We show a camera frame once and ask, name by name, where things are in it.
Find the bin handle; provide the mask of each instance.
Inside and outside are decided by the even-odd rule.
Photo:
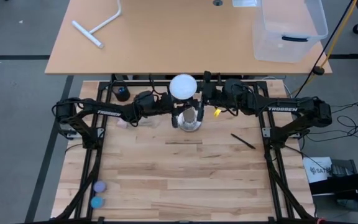
[[[287,41],[294,41],[294,42],[307,42],[308,41],[307,38],[286,37],[286,36],[282,36],[281,39],[287,40]]]

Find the gray floor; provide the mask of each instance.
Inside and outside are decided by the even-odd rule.
[[[68,0],[0,0],[0,55],[50,54],[67,4]],[[332,31],[347,1],[323,0],[323,4]],[[351,32],[357,20],[356,10],[335,54],[358,53],[358,35]],[[66,77],[46,76],[46,64],[46,61],[2,61],[0,64],[0,223],[24,221],[52,128],[50,107],[62,94]],[[358,60],[330,60],[330,64],[334,74],[316,79],[301,95],[317,95],[333,105],[356,102]],[[108,79],[108,76],[75,77],[70,96],[78,96],[81,82],[86,79]],[[294,90],[304,79],[288,76],[285,82]],[[358,123],[357,108],[334,117],[338,115],[350,116]],[[324,130],[329,129],[345,128],[335,122]],[[312,138],[332,136],[335,134]],[[62,138],[56,143],[36,220],[46,220],[50,216],[66,143]],[[354,159],[358,168],[356,138],[327,142],[307,140],[305,152],[310,156]],[[319,216],[358,223],[357,212],[338,207],[331,198],[316,198],[316,204]]]

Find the black clamp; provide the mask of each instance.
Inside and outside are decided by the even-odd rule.
[[[268,224],[276,224],[274,217],[267,217]]]
[[[104,217],[99,217],[98,224],[103,224],[103,223],[104,223]]]
[[[315,75],[324,75],[324,68],[319,67],[319,66],[314,66],[313,69],[311,70]]]

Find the white label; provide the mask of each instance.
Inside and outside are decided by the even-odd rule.
[[[303,165],[308,176],[309,183],[326,180],[331,177],[331,159],[329,157],[303,158]]]
[[[286,112],[297,112],[298,108],[272,108],[268,107],[269,111],[286,111]]]
[[[109,116],[121,116],[120,113],[109,112],[109,111],[98,111],[98,114],[104,114]]]

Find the purple ball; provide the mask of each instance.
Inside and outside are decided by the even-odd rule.
[[[106,190],[106,183],[99,180],[93,185],[93,190],[97,193],[104,192]]]

